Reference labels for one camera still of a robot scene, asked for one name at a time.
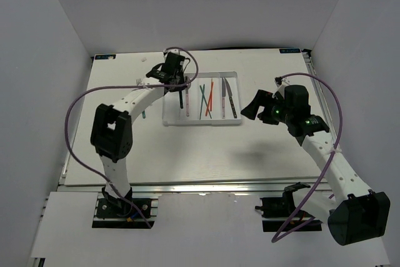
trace white table surface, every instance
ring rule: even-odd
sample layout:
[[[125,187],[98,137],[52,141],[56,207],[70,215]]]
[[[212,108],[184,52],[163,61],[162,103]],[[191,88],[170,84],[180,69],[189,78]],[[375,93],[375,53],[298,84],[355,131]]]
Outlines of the white table surface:
[[[236,71],[242,107],[258,89],[275,91],[274,78],[305,72],[302,54],[280,54],[278,49],[193,51],[200,72]],[[162,53],[117,54],[116,59],[95,60],[89,88],[136,84],[157,63]],[[187,71],[192,72],[194,64]],[[290,78],[291,84],[307,87],[312,113],[322,116],[312,82],[304,76]],[[99,156],[90,144],[94,112],[101,104],[111,104],[128,90],[105,90],[89,94],[79,119],[74,152],[93,168],[104,172]],[[163,101],[146,110],[133,126],[134,146],[127,157],[131,183],[173,183],[185,181],[304,178],[319,175],[314,161],[287,132],[284,124],[272,126],[243,119],[240,126],[163,126]],[[70,158],[66,185],[103,184]]]
[[[161,196],[152,229],[91,228],[97,193],[51,193],[32,257],[44,267],[352,266],[388,264],[381,238],[338,245],[328,228],[272,244],[258,196]]]

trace table knife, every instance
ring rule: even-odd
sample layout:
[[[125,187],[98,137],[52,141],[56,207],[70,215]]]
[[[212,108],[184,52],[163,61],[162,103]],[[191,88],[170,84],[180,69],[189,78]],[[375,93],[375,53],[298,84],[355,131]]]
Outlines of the table knife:
[[[225,78],[222,78],[222,118],[225,119],[225,96],[226,96],[226,87],[225,87]]]
[[[235,105],[233,103],[231,86],[229,85],[229,83],[226,80],[226,78],[224,78],[224,80],[225,80],[227,95],[229,97],[229,102],[231,103],[233,118],[237,119],[238,117],[237,117],[237,114],[236,114]]]
[[[186,103],[186,117],[190,116],[190,109],[189,109],[189,87],[187,87],[185,89],[185,95],[186,95],[186,99],[185,99],[185,103]]]

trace red chopstick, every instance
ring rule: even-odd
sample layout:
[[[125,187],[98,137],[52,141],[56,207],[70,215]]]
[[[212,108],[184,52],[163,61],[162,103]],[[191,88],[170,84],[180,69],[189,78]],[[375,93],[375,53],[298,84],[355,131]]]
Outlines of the red chopstick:
[[[206,116],[208,115],[208,112],[213,111],[213,88],[214,88],[214,81],[211,79],[211,90],[210,90],[210,96],[208,96],[208,104],[207,104],[207,110],[206,110]]]

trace white panel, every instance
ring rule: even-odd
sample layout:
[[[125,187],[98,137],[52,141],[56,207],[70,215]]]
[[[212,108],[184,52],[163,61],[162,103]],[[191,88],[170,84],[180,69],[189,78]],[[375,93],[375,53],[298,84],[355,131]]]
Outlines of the white panel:
[[[91,54],[221,46],[312,48],[338,0],[60,0]]]
[[[387,264],[381,239],[339,246],[324,226],[276,244],[257,196],[170,194],[152,229],[92,229],[97,193],[52,193],[32,256],[45,267],[352,266]]]
[[[313,52],[317,73],[343,107],[345,156],[391,200],[383,241],[394,266],[400,265],[399,20],[400,0],[340,0]]]
[[[278,49],[242,51],[194,51],[200,72],[236,71],[241,101],[247,106],[258,89],[275,91],[274,78],[292,72],[307,72],[301,54],[280,54]],[[116,59],[95,60],[88,88],[135,84],[156,64],[162,53],[117,54]],[[188,66],[192,72],[194,64]],[[296,76],[291,83],[303,84],[310,94],[314,114],[322,116],[311,80]],[[85,97],[74,151],[87,164],[103,171],[90,144],[94,112],[101,103],[123,98],[126,90],[103,90]],[[215,181],[318,176],[320,171],[284,124],[272,126],[244,119],[240,126],[165,127],[160,99],[133,124],[134,145],[127,157],[131,183]],[[67,185],[103,184],[98,175],[69,160]]]
[[[57,187],[67,106],[91,62],[58,0],[0,0],[0,8],[0,265],[21,267]]]

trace sticker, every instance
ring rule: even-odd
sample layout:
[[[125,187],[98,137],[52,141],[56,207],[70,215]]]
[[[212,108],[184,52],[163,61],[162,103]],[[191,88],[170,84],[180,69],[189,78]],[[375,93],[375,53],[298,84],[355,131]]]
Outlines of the sticker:
[[[299,48],[280,48],[280,53],[301,53]]]
[[[115,59],[116,54],[98,54],[94,59]]]

